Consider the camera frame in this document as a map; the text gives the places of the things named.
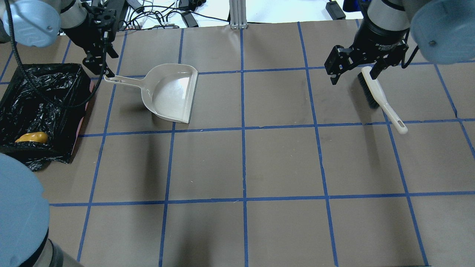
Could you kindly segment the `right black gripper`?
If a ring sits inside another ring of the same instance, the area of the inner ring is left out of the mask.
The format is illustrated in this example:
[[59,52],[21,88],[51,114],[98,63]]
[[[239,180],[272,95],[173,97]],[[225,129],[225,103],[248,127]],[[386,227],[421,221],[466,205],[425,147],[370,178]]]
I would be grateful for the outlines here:
[[348,48],[335,45],[324,63],[332,85],[340,76],[355,67],[374,64],[370,77],[375,79],[390,66],[397,66],[405,59],[409,46],[409,29],[399,31],[383,29],[373,22],[363,22]]

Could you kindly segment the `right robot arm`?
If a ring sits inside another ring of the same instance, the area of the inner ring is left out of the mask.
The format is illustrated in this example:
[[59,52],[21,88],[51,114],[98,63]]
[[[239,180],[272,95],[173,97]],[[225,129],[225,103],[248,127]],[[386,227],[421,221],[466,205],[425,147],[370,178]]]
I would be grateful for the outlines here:
[[348,48],[336,45],[324,63],[331,83],[357,66],[374,64],[376,78],[389,66],[406,59],[406,37],[429,62],[449,65],[474,58],[475,2],[473,0],[346,0],[343,10],[360,10],[363,22]]

